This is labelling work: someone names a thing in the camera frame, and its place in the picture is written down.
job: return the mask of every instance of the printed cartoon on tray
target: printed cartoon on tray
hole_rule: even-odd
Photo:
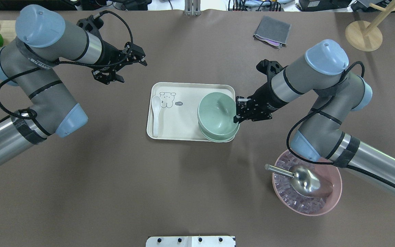
[[[161,98],[162,108],[171,108],[173,106],[173,101],[175,100],[176,93],[160,92],[159,97]]]

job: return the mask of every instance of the green bowl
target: green bowl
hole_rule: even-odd
[[[226,94],[207,94],[199,103],[197,111],[200,130],[207,138],[229,140],[239,129],[239,125],[233,121],[236,103]]]

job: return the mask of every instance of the folded cloth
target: folded cloth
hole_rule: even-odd
[[[290,27],[292,25],[269,16],[263,16],[254,37],[278,48],[287,45]]]

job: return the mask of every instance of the wooden stand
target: wooden stand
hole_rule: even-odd
[[[382,33],[378,25],[392,11],[395,11],[395,0],[392,0],[386,8],[379,7],[370,3],[372,8],[382,11],[372,23],[366,21],[356,21],[350,23],[345,29],[347,41],[356,49],[362,51],[373,51],[378,49],[382,44]]]

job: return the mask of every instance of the white bracket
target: white bracket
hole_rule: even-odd
[[[185,0],[185,15],[201,15],[201,0]]]
[[[146,247],[236,247],[236,237],[159,236],[147,239]]]

